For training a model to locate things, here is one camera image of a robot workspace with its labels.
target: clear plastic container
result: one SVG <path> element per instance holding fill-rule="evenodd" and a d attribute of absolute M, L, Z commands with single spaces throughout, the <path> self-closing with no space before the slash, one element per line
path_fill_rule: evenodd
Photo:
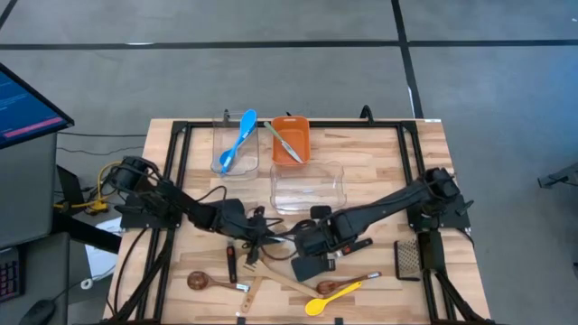
<path fill-rule="evenodd" d="M 239 137 L 239 123 L 245 112 L 225 111 L 213 117 L 213 158 L 210 169 L 231 180 L 255 178 L 259 166 L 258 127 L 238 147 L 233 163 L 226 173 L 221 173 L 221 155 L 231 149 Z"/>
<path fill-rule="evenodd" d="M 343 167 L 338 162 L 271 167 L 271 205 L 279 213 L 302 213 L 316 205 L 336 210 L 346 202 Z"/>

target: yellow cable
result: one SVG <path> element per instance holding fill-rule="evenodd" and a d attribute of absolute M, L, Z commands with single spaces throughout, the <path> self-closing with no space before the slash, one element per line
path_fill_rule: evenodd
<path fill-rule="evenodd" d="M 76 208 L 86 208 L 89 207 L 95 203 L 99 203 L 102 202 L 103 200 L 108 199 L 108 197 L 110 197 L 110 195 L 107 195 L 105 197 L 102 196 L 101 192 L 100 192 L 100 181 L 102 180 L 102 174 L 110 167 L 112 166 L 117 166 L 119 165 L 121 162 L 117 161 L 117 162 L 111 162 L 106 164 L 104 167 L 102 167 L 100 169 L 100 172 L 98 172 L 98 178 L 97 178 L 97 194 L 98 194 L 98 198 L 96 200 L 93 200 L 91 202 L 86 202 L 86 203 L 82 203 L 82 204 L 73 204 L 70 206 L 71 209 L 76 209 Z M 64 209 L 64 205 L 62 204 L 54 204 L 53 205 L 54 208 L 57 209 Z"/>

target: wooden spoon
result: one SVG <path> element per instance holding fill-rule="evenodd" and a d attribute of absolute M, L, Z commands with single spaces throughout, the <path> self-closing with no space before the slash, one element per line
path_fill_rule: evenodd
<path fill-rule="evenodd" d="M 201 271 L 195 271 L 189 274 L 187 277 L 187 284 L 192 290 L 204 290 L 211 286 L 221 286 L 233 290 L 240 290 L 246 293 L 249 289 L 249 287 L 244 284 L 217 282 L 213 280 L 208 274 Z"/>
<path fill-rule="evenodd" d="M 323 294 L 323 295 L 330 294 L 333 291 L 335 291 L 335 289 L 341 287 L 342 285 L 355 283 L 355 282 L 359 282 L 359 281 L 364 281 L 364 280 L 368 280 L 368 279 L 373 279 L 374 277 L 378 277 L 378 276 L 381 276 L 381 272 L 374 272 L 372 274 L 362 275 L 362 276 L 356 277 L 355 279 L 350 279 L 350 280 L 345 280 L 345 281 L 321 281 L 317 284 L 317 287 L 315 288 L 315 290 L 318 293 Z"/>

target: computer mouse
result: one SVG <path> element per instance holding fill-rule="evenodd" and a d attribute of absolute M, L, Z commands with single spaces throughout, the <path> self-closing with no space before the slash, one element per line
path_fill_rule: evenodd
<path fill-rule="evenodd" d="M 37 301 L 24 314 L 19 325 L 46 325 L 56 310 L 52 300 Z"/>

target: black handle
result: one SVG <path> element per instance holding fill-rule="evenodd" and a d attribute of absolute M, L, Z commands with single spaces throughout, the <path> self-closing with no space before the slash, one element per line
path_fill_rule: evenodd
<path fill-rule="evenodd" d="M 343 249 L 341 249 L 341 252 L 343 253 L 343 255 L 349 255 L 353 252 L 359 251 L 361 248 L 367 247 L 369 245 L 373 244 L 373 239 L 371 238 L 367 238 L 367 239 L 363 239 L 357 243 L 353 243 L 351 245 L 345 246 Z"/>
<path fill-rule="evenodd" d="M 237 258 L 235 257 L 235 247 L 227 246 L 228 280 L 237 283 Z"/>

